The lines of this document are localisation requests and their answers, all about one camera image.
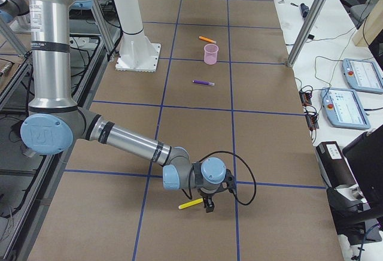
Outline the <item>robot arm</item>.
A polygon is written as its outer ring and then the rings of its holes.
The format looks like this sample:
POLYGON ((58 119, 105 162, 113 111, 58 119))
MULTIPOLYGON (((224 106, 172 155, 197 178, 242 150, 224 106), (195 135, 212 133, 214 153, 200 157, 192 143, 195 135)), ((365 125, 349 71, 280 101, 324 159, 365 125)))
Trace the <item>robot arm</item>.
POLYGON ((31 50, 34 67, 34 99, 20 130, 31 150, 53 155, 78 139, 130 152, 162 166, 167 190, 197 189, 207 212, 214 210, 213 196, 224 190, 227 169, 209 154, 191 162, 188 152, 132 132, 81 108, 71 95, 69 9, 81 0, 28 0, 31 18, 31 50))

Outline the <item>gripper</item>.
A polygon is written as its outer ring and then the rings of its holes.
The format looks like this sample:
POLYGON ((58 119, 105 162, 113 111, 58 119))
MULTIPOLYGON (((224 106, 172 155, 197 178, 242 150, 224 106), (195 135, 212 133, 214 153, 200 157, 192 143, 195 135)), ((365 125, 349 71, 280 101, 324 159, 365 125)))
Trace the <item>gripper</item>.
POLYGON ((212 200, 212 197, 220 192, 224 191, 224 188, 222 186, 219 186, 218 188, 211 190, 211 189, 206 189, 204 187, 198 188, 198 193, 204 200, 204 208, 206 213, 212 213, 215 209, 214 202, 212 200))

